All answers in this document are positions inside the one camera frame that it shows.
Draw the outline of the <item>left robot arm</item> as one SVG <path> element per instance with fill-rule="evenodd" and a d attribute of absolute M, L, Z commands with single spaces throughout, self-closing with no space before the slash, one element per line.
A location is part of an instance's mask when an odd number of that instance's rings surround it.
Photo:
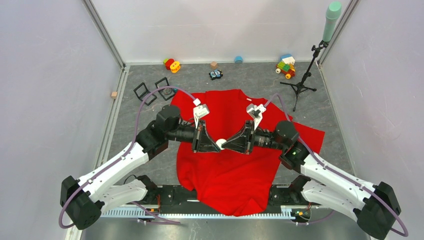
<path fill-rule="evenodd" d="M 192 113 L 194 122 L 184 122 L 177 106 L 165 105 L 155 120 L 112 159 L 79 178 L 65 178 L 61 183 L 59 226 L 84 230 L 102 213 L 122 204 L 141 200 L 153 203 L 157 190 L 142 180 L 121 186 L 115 183 L 166 150 L 170 141 L 190 143 L 193 153 L 219 153 L 221 149 L 209 136 L 203 120 L 210 113 L 207 105 L 195 106 Z"/>

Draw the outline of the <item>red t-shirt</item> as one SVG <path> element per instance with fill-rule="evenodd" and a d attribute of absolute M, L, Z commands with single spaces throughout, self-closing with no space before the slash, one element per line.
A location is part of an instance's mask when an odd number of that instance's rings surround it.
<path fill-rule="evenodd" d="M 206 104 L 209 114 L 203 120 L 214 140 L 229 139 L 250 119 L 247 106 L 264 105 L 266 110 L 260 127 L 273 131 L 286 116 L 264 98 L 252 98 L 240 89 L 193 93 L 178 92 L 171 104 L 180 109 L 184 120 L 193 117 L 194 99 Z M 255 147 L 245 155 L 231 150 L 195 153 L 183 142 L 176 154 L 179 183 L 197 192 L 197 199 L 221 214 L 244 216 L 263 212 L 268 204 L 270 187 L 281 164 L 281 152 Z"/>

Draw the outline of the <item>round orange brooch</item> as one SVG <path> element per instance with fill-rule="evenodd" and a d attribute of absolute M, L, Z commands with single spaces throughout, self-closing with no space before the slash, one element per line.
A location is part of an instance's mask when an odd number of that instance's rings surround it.
<path fill-rule="evenodd" d="M 226 142 L 226 139 L 220 138 L 216 141 L 216 145 L 219 147 L 220 150 L 224 150 L 223 144 L 225 144 Z"/>

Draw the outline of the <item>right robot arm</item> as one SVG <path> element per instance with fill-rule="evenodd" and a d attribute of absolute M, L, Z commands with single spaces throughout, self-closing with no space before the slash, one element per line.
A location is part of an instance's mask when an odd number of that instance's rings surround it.
<path fill-rule="evenodd" d="M 280 121 L 269 131 L 248 120 L 238 133 L 217 144 L 246 155 L 255 147 L 280 150 L 281 164 L 300 174 L 288 191 L 293 203 L 308 201 L 330 208 L 351 218 L 369 236 L 384 240 L 401 213 L 394 189 L 383 181 L 374 184 L 335 167 L 299 138 L 291 121 Z"/>

